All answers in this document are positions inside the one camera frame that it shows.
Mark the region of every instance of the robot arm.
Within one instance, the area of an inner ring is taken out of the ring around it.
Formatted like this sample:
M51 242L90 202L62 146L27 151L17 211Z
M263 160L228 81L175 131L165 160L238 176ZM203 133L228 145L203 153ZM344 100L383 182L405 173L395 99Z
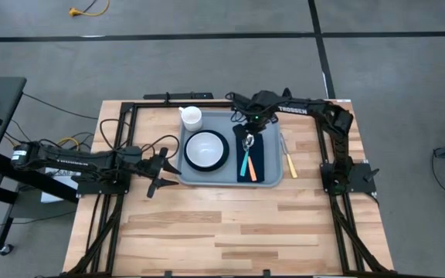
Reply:
M297 99L285 89L282 96L274 92L260 91L248 99L238 93L228 93L226 99L233 102L233 110L242 114L246 123L233 128L236 136L250 147L254 134L266 128L266 125L277 122L276 112L300 114L315 118L323 131L332 139L335 161L332 169L330 194L344 193L349 184L349 174L353 160L348 155L348 133L353 122L353 115L339 105L326 100Z
M20 171L33 171L44 167L77 171L82 175L73 176L72 179L79 183L79 186L81 182L113 185L117 182L119 174L135 174L152 180L148 189L148 197L152 198L155 189L178 184L175 181L158 178L161 169L181 174L169 164L167 153L168 149L163 147L159 154L149 159L142 159L142 150L136 146L91 154L39 142L26 142L14 148L12 166Z

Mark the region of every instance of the black table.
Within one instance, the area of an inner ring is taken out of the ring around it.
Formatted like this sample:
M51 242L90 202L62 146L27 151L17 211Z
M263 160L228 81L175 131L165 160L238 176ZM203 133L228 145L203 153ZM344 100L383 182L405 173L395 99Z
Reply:
M22 98L25 83L26 79L23 77L0 77L0 119L2 120L0 143ZM0 154L0 184L3 177L8 177L69 202L78 203L75 189L37 171L16 171L11 166L10 161L10 158ZM13 205L18 196L17 192L0 188L1 202ZM5 224L0 228L0 249L4 246L6 235L13 221L10 212L11 209L5 218Z

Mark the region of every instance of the caster wheel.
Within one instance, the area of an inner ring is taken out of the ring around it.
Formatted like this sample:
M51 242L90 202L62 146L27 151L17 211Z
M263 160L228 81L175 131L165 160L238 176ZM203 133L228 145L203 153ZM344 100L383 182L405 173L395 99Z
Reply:
M0 250L0 255L1 255L1 256L6 256L6 255L8 255L9 253L12 252L12 250L13 250L14 248L15 248L15 247L14 247L13 245L11 245L11 244L5 244L5 245L3 246L3 248L1 248L1 250Z

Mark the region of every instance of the white bowl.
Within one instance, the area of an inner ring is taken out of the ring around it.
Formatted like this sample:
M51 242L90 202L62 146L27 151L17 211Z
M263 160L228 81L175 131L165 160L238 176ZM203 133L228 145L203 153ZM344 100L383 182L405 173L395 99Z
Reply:
M201 132L194 135L186 145L189 160L202 168L213 166L223 156L223 143L216 135Z

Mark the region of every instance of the orange handle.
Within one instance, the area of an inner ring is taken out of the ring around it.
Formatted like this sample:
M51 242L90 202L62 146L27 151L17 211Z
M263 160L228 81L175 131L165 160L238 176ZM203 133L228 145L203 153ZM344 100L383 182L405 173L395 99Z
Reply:
M252 181L256 181L255 169L253 169L252 158L248 157L248 168L250 169L250 177Z

